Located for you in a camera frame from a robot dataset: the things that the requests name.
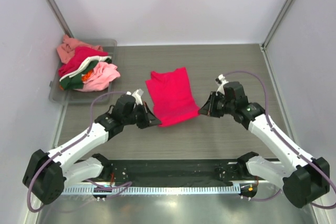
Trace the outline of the magenta t shirt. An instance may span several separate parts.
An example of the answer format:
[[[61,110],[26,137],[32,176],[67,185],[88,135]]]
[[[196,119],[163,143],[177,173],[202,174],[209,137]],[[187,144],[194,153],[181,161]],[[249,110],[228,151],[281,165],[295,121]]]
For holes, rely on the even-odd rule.
[[[197,106],[185,67],[171,72],[151,71],[146,87],[153,101],[154,115],[160,127],[169,127],[198,116]]]

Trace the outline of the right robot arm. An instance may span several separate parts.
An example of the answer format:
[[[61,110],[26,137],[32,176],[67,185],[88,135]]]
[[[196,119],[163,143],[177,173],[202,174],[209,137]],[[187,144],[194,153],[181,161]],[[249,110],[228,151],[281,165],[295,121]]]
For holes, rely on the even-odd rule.
[[[218,89],[212,91],[199,114],[213,118],[231,115],[246,130],[258,137],[279,159],[274,164],[255,152],[238,158],[243,174],[267,180],[281,189],[297,208],[313,203],[330,191],[330,165],[314,158],[286,135],[256,102],[249,102],[243,86],[217,78]]]

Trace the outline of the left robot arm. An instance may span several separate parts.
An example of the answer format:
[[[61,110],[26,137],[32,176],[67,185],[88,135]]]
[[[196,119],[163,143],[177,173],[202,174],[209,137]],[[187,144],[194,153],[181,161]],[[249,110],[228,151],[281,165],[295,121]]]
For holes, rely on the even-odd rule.
[[[65,144],[47,152],[35,151],[23,177],[23,184],[28,189],[29,210],[37,211],[31,205],[31,196],[48,205],[74,184],[90,179],[110,179],[113,165],[106,157],[94,154],[85,161],[80,161],[80,158],[120,134],[125,126],[136,125],[145,129],[161,123],[141,99],[139,90],[127,92],[107,112],[96,119],[91,118],[88,128]]]

